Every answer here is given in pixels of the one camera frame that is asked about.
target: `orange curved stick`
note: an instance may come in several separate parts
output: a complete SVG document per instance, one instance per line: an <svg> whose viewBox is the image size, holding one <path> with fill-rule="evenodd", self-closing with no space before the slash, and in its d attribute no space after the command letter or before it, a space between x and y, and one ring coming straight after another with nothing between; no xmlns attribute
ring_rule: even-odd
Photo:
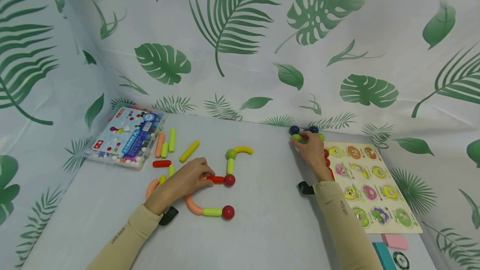
<svg viewBox="0 0 480 270"><path fill-rule="evenodd" d="M152 192L155 190L157 186L158 186L158 178L154 178L152 182L148 185L145 200L147 200L150 197L150 195L152 194Z"/></svg>
<svg viewBox="0 0 480 270"><path fill-rule="evenodd" d="M203 209L193 202L192 194L185 196L185 203L187 204L188 209L195 215L203 214Z"/></svg>

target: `beige arm sleeve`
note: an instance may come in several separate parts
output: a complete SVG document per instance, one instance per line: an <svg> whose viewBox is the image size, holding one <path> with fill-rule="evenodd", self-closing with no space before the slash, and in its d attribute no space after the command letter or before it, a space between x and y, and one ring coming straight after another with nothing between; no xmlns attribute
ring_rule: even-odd
<svg viewBox="0 0 480 270"><path fill-rule="evenodd" d="M345 200L337 182L315 185L318 205L325 215L344 270L382 270L370 238Z"/></svg>
<svg viewBox="0 0 480 270"><path fill-rule="evenodd" d="M129 270L163 214L157 216L143 204L130 215L127 223L98 253L87 270Z"/></svg>

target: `pink sticky note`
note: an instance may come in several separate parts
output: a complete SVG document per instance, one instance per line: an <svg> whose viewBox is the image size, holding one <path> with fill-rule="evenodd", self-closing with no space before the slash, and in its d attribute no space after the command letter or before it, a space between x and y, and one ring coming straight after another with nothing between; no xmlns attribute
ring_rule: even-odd
<svg viewBox="0 0 480 270"><path fill-rule="evenodd" d="M404 250L407 250L409 248L407 238L405 238L403 235L391 235L389 233L382 233L382 240L387 244L388 247Z"/></svg>

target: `yellow magnetic stick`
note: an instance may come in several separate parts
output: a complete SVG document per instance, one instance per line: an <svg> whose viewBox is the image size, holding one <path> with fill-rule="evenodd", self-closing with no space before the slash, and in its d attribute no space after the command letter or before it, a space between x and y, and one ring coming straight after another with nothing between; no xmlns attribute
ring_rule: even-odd
<svg viewBox="0 0 480 270"><path fill-rule="evenodd" d="M171 164L170 166L168 166L168 177L171 178L174 173L175 173L175 166Z"/></svg>
<svg viewBox="0 0 480 270"><path fill-rule="evenodd" d="M159 179L159 185L163 184L166 181L167 181L167 177L165 175L162 175Z"/></svg>
<svg viewBox="0 0 480 270"><path fill-rule="evenodd" d="M190 145L190 147L185 150L185 152L180 156L180 162L185 162L189 156L192 155L192 153L197 149L198 145L200 145L200 141L196 140L193 144Z"/></svg>
<svg viewBox="0 0 480 270"><path fill-rule="evenodd" d="M162 159L166 159L168 155L168 142L164 142L162 145Z"/></svg>
<svg viewBox="0 0 480 270"><path fill-rule="evenodd" d="M234 148L235 152L236 153L248 153L248 154L252 154L253 153L253 149L250 148L250 147L247 147L247 146L237 146Z"/></svg>
<svg viewBox="0 0 480 270"><path fill-rule="evenodd" d="M175 152L175 129L170 129L170 141L168 143L168 152Z"/></svg>
<svg viewBox="0 0 480 270"><path fill-rule="evenodd" d="M227 174L233 174L233 159L228 159Z"/></svg>
<svg viewBox="0 0 480 270"><path fill-rule="evenodd" d="M208 207L202 210L203 216L221 216L222 215L222 209L217 209L215 207Z"/></svg>

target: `dark blue magnetic ball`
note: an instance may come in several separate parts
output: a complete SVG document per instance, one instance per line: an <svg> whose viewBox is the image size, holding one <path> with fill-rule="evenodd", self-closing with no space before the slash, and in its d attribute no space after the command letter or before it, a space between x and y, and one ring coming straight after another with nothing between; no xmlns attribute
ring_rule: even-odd
<svg viewBox="0 0 480 270"><path fill-rule="evenodd" d="M288 130L288 133L290 133L290 135L298 134L299 132L300 132L300 128L297 125L293 125Z"/></svg>
<svg viewBox="0 0 480 270"><path fill-rule="evenodd" d="M318 127L310 127L308 130L314 134L318 134Z"/></svg>

